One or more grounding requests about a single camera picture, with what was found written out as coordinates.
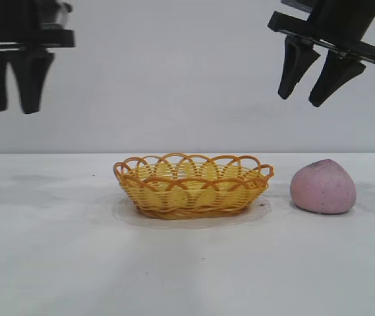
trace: pink ball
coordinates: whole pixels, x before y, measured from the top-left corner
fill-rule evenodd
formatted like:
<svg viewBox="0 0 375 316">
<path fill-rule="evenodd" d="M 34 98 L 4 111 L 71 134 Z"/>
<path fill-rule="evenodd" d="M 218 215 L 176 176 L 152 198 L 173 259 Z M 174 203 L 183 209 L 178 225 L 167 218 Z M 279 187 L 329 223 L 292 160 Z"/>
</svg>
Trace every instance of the pink ball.
<svg viewBox="0 0 375 316">
<path fill-rule="evenodd" d="M 353 179 L 331 159 L 305 166 L 293 177 L 290 194 L 296 206 L 321 214 L 342 214 L 356 203 Z"/>
</svg>

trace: white tabletop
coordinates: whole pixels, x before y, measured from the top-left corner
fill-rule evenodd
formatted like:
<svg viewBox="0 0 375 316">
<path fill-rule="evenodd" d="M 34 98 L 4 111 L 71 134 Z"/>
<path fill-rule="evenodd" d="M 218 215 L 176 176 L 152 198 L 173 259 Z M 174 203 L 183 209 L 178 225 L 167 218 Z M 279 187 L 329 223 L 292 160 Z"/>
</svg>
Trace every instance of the white tabletop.
<svg viewBox="0 0 375 316">
<path fill-rule="evenodd" d="M 276 176 L 236 219 L 148 220 L 112 173 L 124 155 L 0 155 L 0 315 L 375 315 L 375 154 L 263 154 Z M 359 193 L 346 215 L 291 204 L 331 158 Z"/>
</svg>

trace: white background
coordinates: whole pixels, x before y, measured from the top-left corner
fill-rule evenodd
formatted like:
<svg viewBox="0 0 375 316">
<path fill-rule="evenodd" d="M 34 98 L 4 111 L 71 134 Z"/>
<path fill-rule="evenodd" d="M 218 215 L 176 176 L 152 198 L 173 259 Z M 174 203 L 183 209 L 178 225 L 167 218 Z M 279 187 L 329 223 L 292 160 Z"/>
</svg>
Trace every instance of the white background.
<svg viewBox="0 0 375 316">
<path fill-rule="evenodd" d="M 9 78 L 0 153 L 375 151 L 374 65 L 320 109 L 307 99 L 323 57 L 278 97 L 284 36 L 268 21 L 306 16 L 278 0 L 73 5 L 77 48 L 57 52 L 42 112 L 22 114 Z"/>
</svg>

